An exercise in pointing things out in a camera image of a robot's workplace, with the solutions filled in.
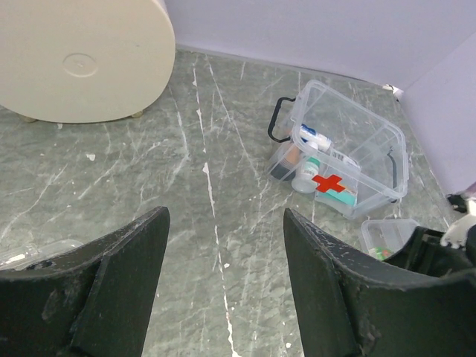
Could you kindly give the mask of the white blue bandage roll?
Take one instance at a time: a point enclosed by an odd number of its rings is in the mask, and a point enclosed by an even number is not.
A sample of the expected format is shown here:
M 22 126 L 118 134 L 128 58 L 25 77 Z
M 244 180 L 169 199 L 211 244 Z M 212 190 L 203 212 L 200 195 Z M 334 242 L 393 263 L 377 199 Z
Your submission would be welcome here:
M 327 136 L 316 132 L 305 124 L 300 126 L 300 138 L 307 146 L 321 152 L 328 152 L 332 147 L 332 141 Z

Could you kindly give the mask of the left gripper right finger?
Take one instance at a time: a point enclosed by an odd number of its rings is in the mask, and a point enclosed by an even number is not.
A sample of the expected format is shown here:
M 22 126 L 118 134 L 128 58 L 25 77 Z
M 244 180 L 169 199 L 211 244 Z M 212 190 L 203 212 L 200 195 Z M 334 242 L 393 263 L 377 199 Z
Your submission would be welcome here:
M 283 233 L 306 356 L 475 354 L 475 268 L 431 277 L 392 266 L 291 209 Z

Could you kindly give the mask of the clear box lid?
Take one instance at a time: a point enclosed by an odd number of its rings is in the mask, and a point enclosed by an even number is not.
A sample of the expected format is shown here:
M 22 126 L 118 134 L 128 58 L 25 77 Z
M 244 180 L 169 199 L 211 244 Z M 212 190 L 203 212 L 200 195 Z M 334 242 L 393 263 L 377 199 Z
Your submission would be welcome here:
M 51 259 L 72 249 L 79 248 L 81 242 L 74 239 L 64 239 L 44 246 L 33 243 L 1 252 L 1 270 L 20 270 L 38 261 Z

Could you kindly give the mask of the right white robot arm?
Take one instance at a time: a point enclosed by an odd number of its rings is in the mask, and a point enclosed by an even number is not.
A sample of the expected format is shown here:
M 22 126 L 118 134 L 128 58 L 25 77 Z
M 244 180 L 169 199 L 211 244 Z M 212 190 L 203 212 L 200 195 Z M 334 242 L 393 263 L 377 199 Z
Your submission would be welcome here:
M 431 277 L 444 277 L 475 268 L 475 226 L 467 233 L 462 248 L 441 245 L 443 232 L 417 226 L 404 247 L 385 263 Z

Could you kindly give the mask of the clear divider tray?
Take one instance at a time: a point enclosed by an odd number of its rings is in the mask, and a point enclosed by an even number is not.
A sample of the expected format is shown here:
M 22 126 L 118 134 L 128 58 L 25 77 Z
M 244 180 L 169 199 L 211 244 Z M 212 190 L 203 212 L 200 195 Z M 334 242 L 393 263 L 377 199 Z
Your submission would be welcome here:
M 373 247 L 390 249 L 394 254 L 404 247 L 419 223 L 413 219 L 369 219 L 361 224 L 359 242 L 364 253 Z

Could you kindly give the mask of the teal-edged clear bag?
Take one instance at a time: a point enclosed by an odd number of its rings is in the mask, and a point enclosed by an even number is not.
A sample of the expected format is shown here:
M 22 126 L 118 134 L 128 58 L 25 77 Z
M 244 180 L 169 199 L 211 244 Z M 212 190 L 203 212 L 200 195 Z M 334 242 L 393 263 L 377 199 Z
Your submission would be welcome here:
M 355 170 L 358 170 L 358 171 L 361 170 L 361 166 L 356 161 L 354 161 L 351 157 L 343 154 L 342 152 L 336 149 L 332 149 L 331 156 L 341 161 L 343 164 L 346 164 L 347 166 L 354 168 Z
M 315 201 L 325 205 L 343 205 L 345 207 L 354 207 L 358 197 L 358 189 L 355 187 L 345 187 L 343 191 L 337 192 L 329 189 L 325 193 L 317 192 Z

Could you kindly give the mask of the cream cylindrical container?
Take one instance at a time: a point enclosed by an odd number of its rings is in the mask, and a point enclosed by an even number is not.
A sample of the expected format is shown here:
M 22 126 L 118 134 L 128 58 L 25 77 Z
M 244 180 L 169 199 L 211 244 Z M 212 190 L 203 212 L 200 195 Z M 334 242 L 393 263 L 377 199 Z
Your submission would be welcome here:
M 30 120 L 136 118 L 164 92 L 175 57 L 164 1 L 1 3 L 1 105 Z

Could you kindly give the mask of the small green box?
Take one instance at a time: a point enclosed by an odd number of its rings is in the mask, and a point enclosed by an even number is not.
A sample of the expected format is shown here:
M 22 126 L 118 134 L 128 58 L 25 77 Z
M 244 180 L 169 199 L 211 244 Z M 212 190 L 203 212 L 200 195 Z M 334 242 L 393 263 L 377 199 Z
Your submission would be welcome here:
M 390 249 L 383 247 L 373 247 L 368 251 L 369 255 L 377 260 L 386 260 L 393 255 Z

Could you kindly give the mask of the clear plastic medicine box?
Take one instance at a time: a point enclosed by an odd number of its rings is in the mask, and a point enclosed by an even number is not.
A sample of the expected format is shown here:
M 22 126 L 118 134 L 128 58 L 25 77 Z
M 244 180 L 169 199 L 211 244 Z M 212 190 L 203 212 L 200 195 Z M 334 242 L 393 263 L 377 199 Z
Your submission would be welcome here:
M 302 124 L 332 141 L 328 152 L 311 148 L 301 140 Z M 290 141 L 307 156 L 313 155 L 320 161 L 319 173 L 313 178 L 317 183 L 315 192 L 299 194 L 315 201 L 317 192 L 358 189 L 354 207 L 326 205 L 348 219 L 398 202 L 408 192 L 408 155 L 402 130 L 317 80 L 309 81 L 295 97 L 277 100 L 267 134 L 274 145 L 271 157 L 281 143 Z M 332 149 L 351 157 L 361 170 L 333 158 Z M 295 191 L 292 181 L 271 177 L 271 157 L 266 168 L 269 177 Z

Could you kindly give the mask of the white green-label bottle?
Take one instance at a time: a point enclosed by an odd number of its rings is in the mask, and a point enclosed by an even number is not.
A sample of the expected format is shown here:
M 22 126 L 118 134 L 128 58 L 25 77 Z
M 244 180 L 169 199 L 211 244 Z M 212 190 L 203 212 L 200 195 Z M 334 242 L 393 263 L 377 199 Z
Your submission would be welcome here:
M 295 169 L 295 176 L 291 182 L 292 188 L 299 193 L 314 193 L 317 183 L 313 181 L 313 178 L 319 173 L 320 161 L 313 155 L 307 156 L 296 144 L 292 146 L 290 157 Z

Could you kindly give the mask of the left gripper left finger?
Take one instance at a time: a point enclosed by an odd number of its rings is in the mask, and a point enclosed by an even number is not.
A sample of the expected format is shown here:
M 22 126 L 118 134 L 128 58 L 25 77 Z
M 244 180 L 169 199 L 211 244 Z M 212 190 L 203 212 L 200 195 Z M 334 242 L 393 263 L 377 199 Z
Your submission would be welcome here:
M 157 207 L 101 238 L 1 272 L 3 356 L 140 356 L 170 212 Z

